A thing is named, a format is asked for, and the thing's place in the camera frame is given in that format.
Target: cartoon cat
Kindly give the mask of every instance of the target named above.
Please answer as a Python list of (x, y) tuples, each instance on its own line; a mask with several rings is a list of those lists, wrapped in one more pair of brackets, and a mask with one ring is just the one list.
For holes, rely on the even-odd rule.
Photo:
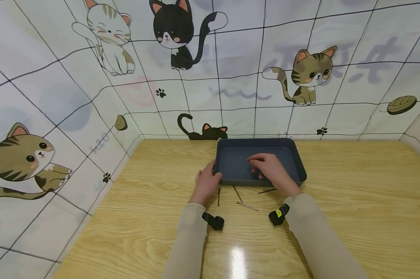
[(190, 2), (177, 0), (175, 4), (165, 5), (157, 0), (149, 0), (154, 13), (154, 35), (162, 47), (171, 49), (171, 68), (188, 70), (202, 58), (205, 37), (210, 31), (227, 25), (227, 16), (222, 12), (212, 12), (202, 21), (199, 32), (199, 48), (193, 60), (186, 45), (194, 34)]
[(220, 138), (228, 138), (227, 137), (227, 127), (212, 127), (210, 124), (205, 123), (202, 126), (202, 135), (196, 132), (189, 133), (182, 125), (181, 120), (182, 118), (193, 119), (193, 117), (189, 114), (180, 114), (177, 118), (177, 125), (179, 125), (180, 129), (187, 134), (190, 140), (218, 140)]
[(284, 98), (297, 105), (315, 103), (315, 86), (321, 85), (331, 76), (332, 60), (337, 46), (332, 46), (321, 53), (309, 54), (307, 50), (300, 50), (295, 56), (292, 70), (292, 81), (299, 85), (293, 97), (287, 91), (286, 73), (278, 67), (266, 68), (263, 78), (277, 79), (283, 86)]
[(131, 38), (130, 15), (94, 0), (83, 1), (88, 10), (89, 27), (74, 22), (72, 29), (95, 46), (98, 62), (112, 76), (134, 73), (134, 60), (122, 47)]
[(31, 135), (21, 123), (14, 124), (0, 143), (0, 177), (16, 182), (34, 177), (42, 192), (23, 193), (0, 187), (0, 197), (36, 200), (63, 185), (72, 170), (50, 163), (54, 155), (50, 142)]

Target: gray tray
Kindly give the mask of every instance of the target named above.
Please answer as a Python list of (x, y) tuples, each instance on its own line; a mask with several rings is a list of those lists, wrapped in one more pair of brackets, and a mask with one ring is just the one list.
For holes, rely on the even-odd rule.
[(222, 139), (216, 149), (214, 172), (222, 173), (221, 185), (272, 187), (268, 179), (251, 172), (247, 158), (257, 153), (273, 153), (289, 176), (301, 186), (307, 178), (295, 142), (289, 138)]

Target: white cat illustration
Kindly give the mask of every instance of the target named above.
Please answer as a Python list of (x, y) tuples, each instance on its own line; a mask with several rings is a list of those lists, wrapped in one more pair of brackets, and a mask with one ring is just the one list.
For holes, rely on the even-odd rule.
[(122, 47), (131, 38), (130, 15), (94, 0), (83, 1), (88, 10), (89, 27), (74, 22), (72, 29), (95, 46), (98, 62), (113, 76), (134, 73), (134, 60)]

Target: wood grain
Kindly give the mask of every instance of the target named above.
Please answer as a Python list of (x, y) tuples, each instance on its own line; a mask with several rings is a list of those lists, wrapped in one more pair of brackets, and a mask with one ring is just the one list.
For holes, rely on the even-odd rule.
[[(420, 157), (402, 142), (297, 141), (303, 185), (370, 278), (420, 278)], [(55, 279), (159, 278), (195, 174), (216, 141), (143, 141), (56, 272)], [(222, 186), (207, 210), (202, 278), (310, 278), (298, 243), (268, 213), (276, 191)]]

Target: cat-print wallpaper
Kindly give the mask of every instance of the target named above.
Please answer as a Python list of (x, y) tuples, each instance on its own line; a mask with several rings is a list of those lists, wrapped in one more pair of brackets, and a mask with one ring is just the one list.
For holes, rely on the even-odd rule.
[(0, 0), (0, 278), (50, 278), (140, 141), (270, 137), (420, 153), (420, 0)]

